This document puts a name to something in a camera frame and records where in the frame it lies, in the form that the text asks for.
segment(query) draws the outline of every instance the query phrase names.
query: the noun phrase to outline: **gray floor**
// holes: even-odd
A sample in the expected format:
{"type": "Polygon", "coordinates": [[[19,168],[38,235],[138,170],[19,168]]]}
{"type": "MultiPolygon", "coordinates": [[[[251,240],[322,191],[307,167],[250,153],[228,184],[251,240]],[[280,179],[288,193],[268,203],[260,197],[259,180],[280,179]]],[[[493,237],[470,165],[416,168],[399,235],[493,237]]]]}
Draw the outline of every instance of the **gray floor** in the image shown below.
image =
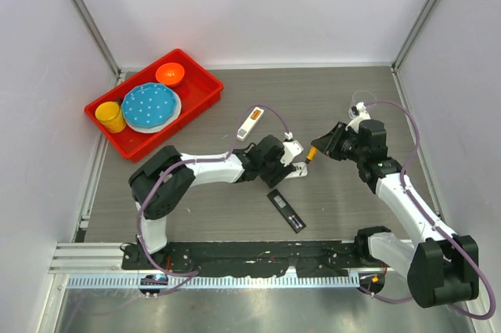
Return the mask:
{"type": "MultiPolygon", "coordinates": [[[[382,293],[400,299],[408,295],[406,289],[401,277],[389,273],[382,293]]],[[[421,309],[414,302],[391,305],[354,288],[187,290],[150,300],[139,299],[138,294],[136,290],[68,290],[56,331],[474,332],[471,320],[446,306],[421,309]]]]}
{"type": "MultiPolygon", "coordinates": [[[[369,90],[378,99],[398,100],[388,67],[309,68],[213,71],[225,84],[222,99],[166,144],[189,154],[220,154],[228,150],[240,113],[250,104],[274,107],[285,117],[304,146],[327,133],[338,121],[349,121],[348,106],[357,90],[369,90]]],[[[383,121],[392,157],[403,163],[413,141],[404,115],[378,105],[374,118],[383,121]]],[[[283,128],[266,112],[241,147],[283,128]]],[[[132,241],[135,206],[128,177],[139,167],[108,147],[86,241],[132,241]]],[[[172,241],[265,241],[349,239],[360,228],[385,225],[406,237],[401,225],[369,188],[359,180],[355,164],[332,161],[321,154],[303,179],[278,185],[308,227],[295,234],[273,208],[268,187],[255,180],[241,184],[212,184],[192,188],[168,216],[172,241]]],[[[424,175],[417,162],[410,170],[416,189],[431,204],[424,175]]]]}

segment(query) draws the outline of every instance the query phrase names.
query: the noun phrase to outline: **red plastic bin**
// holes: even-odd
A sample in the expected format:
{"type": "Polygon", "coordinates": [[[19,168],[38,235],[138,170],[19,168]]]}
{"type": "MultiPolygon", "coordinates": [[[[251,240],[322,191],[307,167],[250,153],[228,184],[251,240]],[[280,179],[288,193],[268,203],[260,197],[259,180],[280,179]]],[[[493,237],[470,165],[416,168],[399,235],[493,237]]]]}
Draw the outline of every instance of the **red plastic bin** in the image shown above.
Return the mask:
{"type": "Polygon", "coordinates": [[[99,97],[85,107],[85,113],[98,126],[122,157],[133,162],[139,161],[149,152],[160,146],[166,139],[185,127],[207,108],[221,99],[224,85],[216,77],[203,69],[195,60],[181,49],[175,49],[147,68],[134,74],[127,81],[99,97]],[[96,108],[104,102],[122,100],[134,87],[147,82],[155,82],[155,72],[164,63],[179,63],[185,68],[185,77],[174,90],[181,99],[182,108],[179,118],[157,133],[145,134],[126,127],[120,133],[109,133],[96,119],[96,108]]]}

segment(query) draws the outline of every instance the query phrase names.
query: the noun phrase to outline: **blue bowl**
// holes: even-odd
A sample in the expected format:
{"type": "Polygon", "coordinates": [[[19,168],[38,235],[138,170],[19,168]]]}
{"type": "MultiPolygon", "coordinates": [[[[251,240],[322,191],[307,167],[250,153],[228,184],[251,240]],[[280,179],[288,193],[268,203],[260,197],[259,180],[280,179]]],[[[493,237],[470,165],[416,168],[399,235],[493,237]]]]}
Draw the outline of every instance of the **blue bowl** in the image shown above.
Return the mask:
{"type": "Polygon", "coordinates": [[[165,123],[174,113],[175,104],[172,90],[165,85],[148,82],[127,93],[122,102],[122,112],[127,123],[151,128],[165,123]]]}

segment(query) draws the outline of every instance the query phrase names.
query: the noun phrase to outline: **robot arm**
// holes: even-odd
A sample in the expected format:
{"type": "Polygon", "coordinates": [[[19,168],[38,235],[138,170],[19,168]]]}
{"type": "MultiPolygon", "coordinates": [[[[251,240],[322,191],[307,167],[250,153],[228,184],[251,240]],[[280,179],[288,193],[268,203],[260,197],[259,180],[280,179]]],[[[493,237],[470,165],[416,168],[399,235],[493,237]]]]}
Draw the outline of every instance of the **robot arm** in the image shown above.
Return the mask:
{"type": "Polygon", "coordinates": [[[179,161],[194,162],[176,168],[144,211],[141,231],[147,251],[153,254],[165,247],[168,242],[165,233],[167,215],[190,187],[216,182],[241,183],[260,176],[270,188],[274,188],[296,171],[292,161],[302,151],[298,141],[286,139],[281,142],[271,135],[257,145],[251,144],[247,149],[234,150],[224,161],[221,159],[225,158],[225,154],[198,156],[179,153],[173,146],[160,149],[129,179],[138,210],[161,172],[179,161]]]}
{"type": "Polygon", "coordinates": [[[325,136],[313,140],[312,146],[337,161],[354,161],[360,179],[394,212],[413,243],[403,243],[385,227],[363,229],[355,238],[362,248],[359,255],[368,261],[383,261],[397,271],[423,308],[477,298],[477,274],[435,227],[452,236],[476,263],[477,244],[445,225],[413,189],[408,176],[404,176],[404,188],[402,166],[387,155],[384,124],[370,119],[363,103],[359,105],[353,108],[356,118],[351,123],[337,123],[325,136]],[[433,225],[416,208],[407,190],[433,219],[433,225]]]}

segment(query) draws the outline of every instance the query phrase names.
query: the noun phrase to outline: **yellow mug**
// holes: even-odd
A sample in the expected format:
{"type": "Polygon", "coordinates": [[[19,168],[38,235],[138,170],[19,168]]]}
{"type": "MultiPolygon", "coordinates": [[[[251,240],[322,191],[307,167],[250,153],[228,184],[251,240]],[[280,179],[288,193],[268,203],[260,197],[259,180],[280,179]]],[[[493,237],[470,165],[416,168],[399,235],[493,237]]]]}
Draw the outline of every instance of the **yellow mug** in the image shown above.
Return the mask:
{"type": "Polygon", "coordinates": [[[99,123],[104,125],[111,133],[122,132],[127,125],[117,102],[101,103],[96,108],[94,115],[99,120],[99,123]]]}

